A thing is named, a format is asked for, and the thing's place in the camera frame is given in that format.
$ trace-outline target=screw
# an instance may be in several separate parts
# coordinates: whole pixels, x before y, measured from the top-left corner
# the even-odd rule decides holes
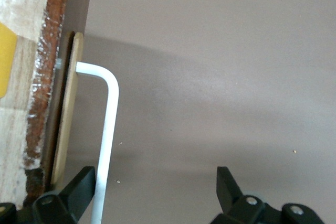
[[[258,201],[257,201],[255,198],[253,198],[253,197],[247,197],[247,198],[246,198],[246,201],[247,201],[247,203],[249,203],[250,205],[256,205],[256,204],[258,204]]]
[[[47,205],[47,204],[51,203],[53,200],[54,200],[53,196],[46,196],[46,197],[41,199],[41,204],[42,205]]]
[[[296,215],[303,215],[303,210],[298,206],[291,206],[290,210],[292,210]]]

